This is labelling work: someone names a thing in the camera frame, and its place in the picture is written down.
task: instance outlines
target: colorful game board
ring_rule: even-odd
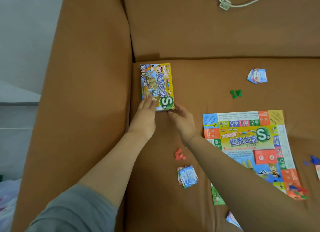
[[[282,110],[204,114],[203,129],[205,138],[225,154],[289,196],[302,199],[289,189],[301,185]],[[211,189],[214,204],[224,204],[213,185]]]
[[[174,89],[170,63],[140,65],[142,99],[152,95],[156,111],[174,109]]]

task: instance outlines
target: hand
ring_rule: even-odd
[[[138,111],[132,119],[128,133],[137,133],[140,137],[148,141],[155,129],[156,101],[152,100],[151,95],[141,101]]]
[[[187,146],[187,143],[198,132],[193,120],[193,115],[183,106],[175,103],[176,109],[180,112],[181,116],[177,113],[169,111],[169,117],[176,125],[178,133],[180,134],[183,145]]]

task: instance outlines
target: t-shirt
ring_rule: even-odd
[[[118,208],[83,185],[74,185],[53,199],[26,232],[114,231]]]

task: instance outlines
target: red box on game board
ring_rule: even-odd
[[[254,150],[256,164],[277,163],[277,153],[274,149]]]

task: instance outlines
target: brown couch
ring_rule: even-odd
[[[132,117],[141,100],[142,61],[171,63],[175,100],[194,114],[202,135],[204,113],[283,109],[300,181],[310,191],[297,203],[319,216],[320,182],[303,164],[320,156],[319,9],[317,0],[261,0],[229,11],[217,0],[64,0],[12,232],[23,231],[121,138],[128,111]],[[132,64],[130,39],[141,62]],[[266,68],[269,82],[247,81],[251,68]],[[232,99],[233,89],[243,97]],[[213,205],[192,154],[184,148],[187,160],[174,159],[183,145],[165,112],[156,124],[116,230],[238,231],[225,220],[227,206]],[[182,189],[176,168],[190,164],[199,182]]]

